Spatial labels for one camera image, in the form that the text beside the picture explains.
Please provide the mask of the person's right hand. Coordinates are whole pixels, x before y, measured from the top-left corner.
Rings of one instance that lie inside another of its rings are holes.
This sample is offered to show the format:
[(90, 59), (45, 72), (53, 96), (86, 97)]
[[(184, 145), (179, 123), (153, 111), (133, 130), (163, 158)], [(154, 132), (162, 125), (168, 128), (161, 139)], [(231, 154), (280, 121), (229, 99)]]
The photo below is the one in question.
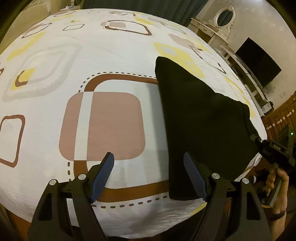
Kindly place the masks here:
[(267, 177), (265, 189), (270, 192), (275, 188), (274, 182), (276, 177), (279, 177), (282, 181), (276, 200), (273, 204), (273, 214), (280, 214), (287, 209), (287, 192), (289, 184), (289, 176), (285, 170), (280, 168), (270, 168), (269, 175)]

